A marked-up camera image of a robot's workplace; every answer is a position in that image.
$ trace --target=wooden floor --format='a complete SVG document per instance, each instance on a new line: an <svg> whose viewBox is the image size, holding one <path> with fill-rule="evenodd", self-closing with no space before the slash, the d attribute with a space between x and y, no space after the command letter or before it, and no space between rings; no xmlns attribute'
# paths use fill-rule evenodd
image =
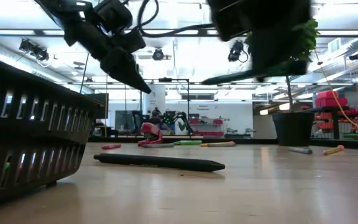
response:
<svg viewBox="0 0 358 224"><path fill-rule="evenodd" d="M278 146L112 153L211 159L216 173L102 164L88 144L80 170L0 207L0 224L358 224L358 150L311 156Z"/></svg>

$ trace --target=person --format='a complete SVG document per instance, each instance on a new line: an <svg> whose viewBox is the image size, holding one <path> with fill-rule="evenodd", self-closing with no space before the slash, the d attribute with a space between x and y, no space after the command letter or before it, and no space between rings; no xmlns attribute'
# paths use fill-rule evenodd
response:
<svg viewBox="0 0 358 224"><path fill-rule="evenodd" d="M151 123L156 125L162 131L166 130L169 131L171 134L174 134L173 130L170 129L169 126L163 122L163 115L157 107L152 112Z"/></svg>

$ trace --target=ceiling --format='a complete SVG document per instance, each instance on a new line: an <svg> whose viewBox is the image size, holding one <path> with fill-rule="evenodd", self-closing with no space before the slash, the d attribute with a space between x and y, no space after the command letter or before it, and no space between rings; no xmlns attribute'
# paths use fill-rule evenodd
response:
<svg viewBox="0 0 358 224"><path fill-rule="evenodd" d="M142 1L129 1L129 9L134 20ZM202 0L160 0L160 12L157 18L145 29L174 29L178 27L206 24L209 21L209 7ZM0 30L5 29L59 29L33 0L0 0ZM313 14L319 22L319 29L358 29L358 0L314 0ZM144 19L152 16L155 4L147 5ZM18 50L21 37L0 37L0 46L21 54ZM318 38L317 51L323 55L327 51L332 38ZM61 37L34 37L31 41L48 48L51 58L43 64L51 71L59 73L71 80L80 81L83 70L76 70L73 62L87 63L86 76L96 82L105 82L106 74L99 68L99 62L92 57L86 61L88 53L79 44L67 46ZM200 82L206 78L231 72L247 70L249 62L228 62L227 55L232 43L221 42L215 37L167 37L145 39L146 48L135 53L137 63L143 69L144 78L189 78L191 82ZM153 61L151 55L155 48L161 48L165 55L173 56L174 60ZM24 58L34 60L31 56ZM340 65L331 66L331 73L336 73ZM321 76L316 72L303 76L302 80L316 82ZM281 82L276 78L271 82ZM257 93L276 93L282 91L274 86L255 86Z"/></svg>

